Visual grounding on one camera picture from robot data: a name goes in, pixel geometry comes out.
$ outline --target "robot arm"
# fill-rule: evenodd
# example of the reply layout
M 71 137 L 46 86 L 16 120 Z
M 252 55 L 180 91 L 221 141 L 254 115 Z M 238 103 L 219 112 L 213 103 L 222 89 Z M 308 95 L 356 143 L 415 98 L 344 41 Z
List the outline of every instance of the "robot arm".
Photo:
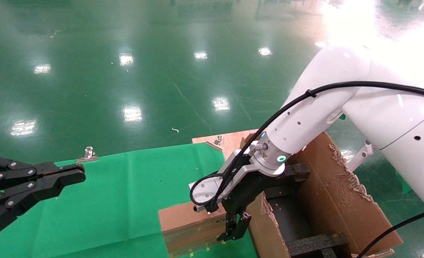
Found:
M 283 106 L 307 90 L 346 81 L 380 81 L 424 89 L 424 79 L 392 71 L 376 62 L 364 47 L 330 46 L 309 63 Z M 342 113 L 424 201 L 424 96 L 399 90 L 349 87 L 325 91 L 316 98 L 301 101 L 269 124 L 259 142 L 246 150 L 246 158 L 234 167 L 237 171 L 217 198 L 227 215 L 247 216 L 245 207 L 266 188 L 266 178 L 279 176 L 284 171 L 284 161 L 325 131 Z M 233 152 L 217 174 L 226 170 L 238 151 Z M 192 201 L 210 200 L 221 183 L 220 176 L 206 178 L 200 184 L 191 183 Z M 247 188 L 253 191 L 242 193 Z M 214 211 L 210 206 L 196 205 L 196 208 Z M 233 235 L 228 225 L 226 230 L 226 235 Z

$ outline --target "green cloth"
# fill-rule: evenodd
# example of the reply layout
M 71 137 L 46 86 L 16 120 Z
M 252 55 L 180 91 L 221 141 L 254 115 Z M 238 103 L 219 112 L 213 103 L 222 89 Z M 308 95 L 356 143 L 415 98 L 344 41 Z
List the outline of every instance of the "green cloth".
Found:
M 222 164 L 222 153 L 203 143 L 83 163 L 86 181 L 65 187 L 0 232 L 0 258 L 167 258 L 158 210 L 188 202 L 188 183 Z M 248 233 L 193 255 L 256 258 Z

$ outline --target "black robotic claw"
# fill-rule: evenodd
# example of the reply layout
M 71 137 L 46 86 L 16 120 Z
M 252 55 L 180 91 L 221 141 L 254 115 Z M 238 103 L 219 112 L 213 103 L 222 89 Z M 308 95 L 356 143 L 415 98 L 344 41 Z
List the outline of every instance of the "black robotic claw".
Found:
M 252 215 L 247 212 L 242 212 L 239 215 L 240 218 L 237 219 L 236 215 L 226 214 L 226 230 L 225 233 L 217 237 L 217 241 L 238 240 L 244 236 Z
M 53 162 L 30 165 L 0 157 L 0 231 L 39 201 L 84 180 L 81 164 L 60 168 Z

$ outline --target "cardboard box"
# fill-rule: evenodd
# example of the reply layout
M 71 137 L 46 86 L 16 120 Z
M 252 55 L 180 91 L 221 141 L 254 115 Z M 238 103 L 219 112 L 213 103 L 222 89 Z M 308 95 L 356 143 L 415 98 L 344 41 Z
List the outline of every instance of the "cardboard box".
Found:
M 291 164 L 303 163 L 310 169 L 309 178 L 300 187 L 297 198 L 304 207 L 307 221 L 315 235 L 342 233 L 351 253 L 360 253 L 379 234 L 392 227 L 358 178 L 348 170 L 346 161 L 327 133 L 320 134 L 304 150 L 293 155 Z M 289 258 L 287 243 L 279 230 L 273 208 L 264 193 L 251 203 L 250 231 L 260 258 Z M 366 255 L 387 257 L 402 243 L 393 232 Z

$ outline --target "glossy floor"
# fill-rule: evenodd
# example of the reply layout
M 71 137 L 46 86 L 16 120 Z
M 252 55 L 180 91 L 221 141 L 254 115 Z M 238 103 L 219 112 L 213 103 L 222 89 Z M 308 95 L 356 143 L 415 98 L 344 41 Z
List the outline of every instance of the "glossy floor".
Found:
M 59 161 L 259 127 L 329 43 L 424 76 L 424 0 L 0 0 L 0 156 Z M 363 145 L 348 120 L 329 132 L 345 156 Z M 393 224 L 424 211 L 379 154 L 357 173 Z M 424 258 L 424 220 L 399 233 L 395 257 Z

